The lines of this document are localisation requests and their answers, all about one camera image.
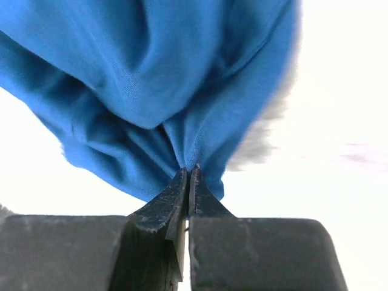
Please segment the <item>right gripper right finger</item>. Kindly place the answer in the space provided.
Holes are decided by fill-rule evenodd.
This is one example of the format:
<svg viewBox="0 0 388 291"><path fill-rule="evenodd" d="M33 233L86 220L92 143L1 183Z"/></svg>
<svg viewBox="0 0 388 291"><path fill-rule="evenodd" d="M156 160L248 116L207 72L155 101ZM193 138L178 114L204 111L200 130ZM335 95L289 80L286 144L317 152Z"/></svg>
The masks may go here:
<svg viewBox="0 0 388 291"><path fill-rule="evenodd" d="M239 218L190 174L193 290L346 290L331 236L314 219Z"/></svg>

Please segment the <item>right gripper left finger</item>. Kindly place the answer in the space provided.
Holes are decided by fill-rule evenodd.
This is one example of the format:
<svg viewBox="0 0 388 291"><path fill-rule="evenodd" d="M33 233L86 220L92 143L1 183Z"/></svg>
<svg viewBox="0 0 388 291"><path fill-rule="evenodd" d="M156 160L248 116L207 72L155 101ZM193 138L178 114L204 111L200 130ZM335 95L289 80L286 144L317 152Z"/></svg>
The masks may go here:
<svg viewBox="0 0 388 291"><path fill-rule="evenodd" d="M187 170L129 216L13 215L1 223L2 290L176 290Z"/></svg>

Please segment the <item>blue t shirt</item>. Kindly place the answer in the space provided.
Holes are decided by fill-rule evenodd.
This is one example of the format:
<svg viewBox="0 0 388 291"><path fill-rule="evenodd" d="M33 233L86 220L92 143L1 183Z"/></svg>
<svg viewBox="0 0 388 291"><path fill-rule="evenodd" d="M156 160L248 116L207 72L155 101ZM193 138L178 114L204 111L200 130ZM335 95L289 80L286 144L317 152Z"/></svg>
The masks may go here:
<svg viewBox="0 0 388 291"><path fill-rule="evenodd" d="M221 199L297 23L297 1L2 1L1 87L113 187L147 202L199 166Z"/></svg>

